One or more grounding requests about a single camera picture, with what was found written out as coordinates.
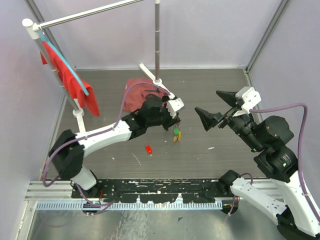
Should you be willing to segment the keyring with yellow tag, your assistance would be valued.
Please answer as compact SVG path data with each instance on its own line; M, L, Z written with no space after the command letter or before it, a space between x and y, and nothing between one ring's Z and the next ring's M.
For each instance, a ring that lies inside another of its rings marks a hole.
M181 136L182 136L182 133L181 133L181 128L179 128L180 132L179 132L179 135L174 135L173 134L173 142L174 143L177 143L181 140Z

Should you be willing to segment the green tagged key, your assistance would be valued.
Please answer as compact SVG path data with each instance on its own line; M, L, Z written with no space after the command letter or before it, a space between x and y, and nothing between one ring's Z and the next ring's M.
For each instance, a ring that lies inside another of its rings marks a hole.
M173 133L174 133L174 135L179 135L180 129L179 128L174 128L173 129Z

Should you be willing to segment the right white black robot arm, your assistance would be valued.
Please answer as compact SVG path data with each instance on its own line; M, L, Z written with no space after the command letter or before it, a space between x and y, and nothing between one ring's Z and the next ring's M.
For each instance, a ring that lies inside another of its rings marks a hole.
M219 178L219 191L225 197L242 198L264 213L287 240L317 240L320 237L320 209L306 186L301 168L302 152L287 147L294 137L285 118L276 116L275 109L267 110L270 116L256 123L253 114L261 102L253 87L240 91L217 91L230 110L210 113L196 107L206 131L229 127L255 153L254 162L260 171L277 187L282 200L263 193L240 174L229 170Z

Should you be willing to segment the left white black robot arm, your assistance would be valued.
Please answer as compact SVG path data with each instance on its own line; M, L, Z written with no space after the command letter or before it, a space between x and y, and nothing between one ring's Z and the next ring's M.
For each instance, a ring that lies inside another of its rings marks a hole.
M48 153L49 161L63 181L71 181L88 198L99 195L101 185L95 174L84 167L84 158L107 146L130 141L150 127L168 130L178 124L179 111L184 107L180 98L148 97L140 108L121 117L117 122L92 131L63 131Z

